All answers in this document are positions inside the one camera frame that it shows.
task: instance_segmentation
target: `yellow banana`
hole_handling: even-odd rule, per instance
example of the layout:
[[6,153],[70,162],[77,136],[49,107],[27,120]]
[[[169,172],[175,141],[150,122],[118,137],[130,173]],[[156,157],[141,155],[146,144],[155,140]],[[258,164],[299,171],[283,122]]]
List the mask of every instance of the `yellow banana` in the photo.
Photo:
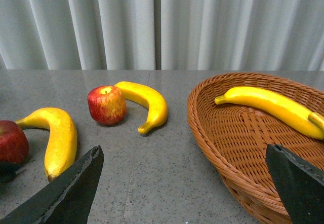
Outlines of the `yellow banana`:
[[306,136],[324,139],[324,131],[308,119],[311,110],[270,90],[249,86],[233,87],[224,95],[217,96],[215,103],[252,106],[270,113]]
[[115,84],[125,99],[141,104],[148,109],[146,122],[138,128],[140,134],[161,126],[168,118],[168,105],[163,96],[155,89],[128,81]]
[[48,181],[70,167],[75,161],[77,131],[70,115],[59,108],[40,108],[16,123],[22,128],[41,128],[50,131],[44,167]]

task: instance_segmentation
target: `curtain fold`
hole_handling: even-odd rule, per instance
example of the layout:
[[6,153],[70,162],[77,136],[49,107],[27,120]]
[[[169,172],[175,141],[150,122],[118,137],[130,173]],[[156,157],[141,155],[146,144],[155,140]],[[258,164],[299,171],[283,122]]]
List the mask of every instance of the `curtain fold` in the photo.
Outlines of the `curtain fold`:
[[324,70],[324,0],[0,0],[0,69]]

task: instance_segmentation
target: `wicker basket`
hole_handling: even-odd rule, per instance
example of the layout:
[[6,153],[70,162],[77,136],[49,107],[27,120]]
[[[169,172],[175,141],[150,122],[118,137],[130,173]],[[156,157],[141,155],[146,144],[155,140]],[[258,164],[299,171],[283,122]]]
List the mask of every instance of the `wicker basket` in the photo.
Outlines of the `wicker basket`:
[[261,223],[292,223],[265,163],[267,144],[279,143],[322,170],[324,144],[261,110],[215,105],[216,96],[241,85],[278,92],[320,114],[324,93],[269,74],[233,72],[199,83],[187,101],[191,131],[233,196]]

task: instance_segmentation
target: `granite countertop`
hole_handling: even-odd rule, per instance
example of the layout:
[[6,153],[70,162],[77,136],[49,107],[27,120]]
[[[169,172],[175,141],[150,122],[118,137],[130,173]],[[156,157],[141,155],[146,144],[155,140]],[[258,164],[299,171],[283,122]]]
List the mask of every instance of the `granite countertop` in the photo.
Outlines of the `granite countertop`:
[[[263,71],[324,90],[319,71]],[[259,223],[223,184],[187,124],[187,98],[201,81],[224,71],[177,70],[0,70],[0,119],[16,120],[46,106],[72,116],[78,156],[101,145],[102,175],[88,223]],[[119,81],[149,85],[165,97],[169,118],[147,136],[137,132],[147,109],[127,101],[128,113],[115,127],[90,117],[87,94]],[[0,218],[48,184],[44,153],[49,132],[24,131],[29,157],[14,181],[0,185]]]

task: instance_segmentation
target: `red apple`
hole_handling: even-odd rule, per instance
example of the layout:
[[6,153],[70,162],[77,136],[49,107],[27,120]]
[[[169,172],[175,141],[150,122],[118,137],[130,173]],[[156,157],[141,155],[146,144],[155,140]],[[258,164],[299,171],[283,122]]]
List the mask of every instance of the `red apple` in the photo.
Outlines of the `red apple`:
[[120,122],[127,111],[126,100],[116,86],[99,86],[90,91],[88,106],[91,117],[104,125]]
[[23,163],[29,144],[23,130],[13,121],[0,120],[0,162]]

